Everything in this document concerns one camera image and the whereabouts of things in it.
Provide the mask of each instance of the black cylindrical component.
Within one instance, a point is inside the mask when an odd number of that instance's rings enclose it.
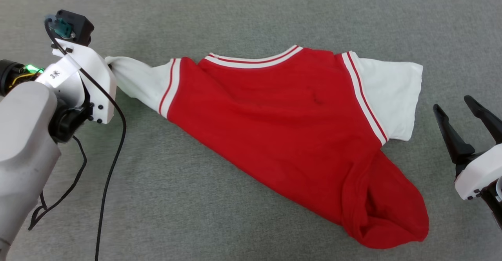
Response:
[[[20,74],[23,64],[10,60],[0,60],[0,96],[6,96],[9,93],[9,87]]]

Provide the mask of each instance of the red and white t-shirt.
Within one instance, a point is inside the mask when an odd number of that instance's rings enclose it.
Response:
[[[422,196],[380,150],[411,137],[419,64],[300,46],[269,58],[209,54],[156,68],[106,61],[126,94],[363,245],[427,236]]]

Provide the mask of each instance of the green light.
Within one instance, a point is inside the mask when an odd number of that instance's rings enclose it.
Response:
[[[43,73],[44,69],[43,68],[37,68],[36,66],[33,65],[26,65],[25,70],[29,71],[30,73]]]

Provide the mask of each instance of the white sleeve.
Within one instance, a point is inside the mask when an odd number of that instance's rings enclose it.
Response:
[[[411,62],[384,62],[359,58],[349,52],[369,108],[388,139],[409,141],[423,66]]]
[[[117,86],[125,94],[159,111],[162,96],[171,81],[170,69],[174,59],[155,68],[129,57],[106,57],[104,60],[111,64]]]

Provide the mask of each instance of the red stripe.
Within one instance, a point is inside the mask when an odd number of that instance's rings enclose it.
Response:
[[[368,108],[369,113],[371,114],[373,120],[375,121],[376,125],[378,126],[378,129],[380,129],[380,132],[382,133],[382,135],[385,138],[385,141],[387,142],[389,140],[387,139],[387,136],[385,136],[384,130],[380,126],[380,123],[378,123],[377,119],[375,118],[375,115],[373,115],[373,111],[369,108],[368,102],[366,101],[366,97],[364,97],[364,93],[362,92],[361,79],[359,78],[359,73],[357,72],[357,69],[354,66],[354,62],[352,61],[352,57],[350,57],[350,52],[347,52],[347,56],[348,56],[348,59],[350,60],[350,64],[352,65],[352,68],[355,71],[355,75],[357,76],[357,82],[359,82],[359,89],[361,90],[361,95],[362,95],[362,99],[364,100],[364,104],[366,104],[366,107]]]
[[[158,113],[162,115],[161,110],[162,110],[162,105],[164,104],[164,99],[167,96],[167,93],[171,89],[171,84],[173,82],[173,68],[174,68],[174,63],[176,63],[176,59],[173,60],[173,64],[171,65],[171,72],[169,73],[169,85],[167,86],[166,92],[164,93],[164,96],[162,96],[162,100],[160,100],[160,105],[158,106]]]
[[[230,60],[230,59],[225,59],[225,58],[221,58],[221,57],[216,57],[214,56],[213,54],[209,54],[210,57],[213,57],[213,58],[216,58],[218,60],[222,60],[222,61],[227,61],[227,62],[233,62],[233,63],[241,63],[241,64],[263,64],[263,63],[268,63],[268,62],[272,62],[272,61],[275,61],[275,60],[278,60],[282,57],[285,57],[286,55],[288,55],[289,53],[293,52],[294,50],[296,50],[296,48],[298,48],[298,45],[289,50],[288,52],[282,54],[281,56],[279,57],[276,57],[274,59],[271,59],[271,60],[267,60],[267,61],[238,61],[238,60]]]

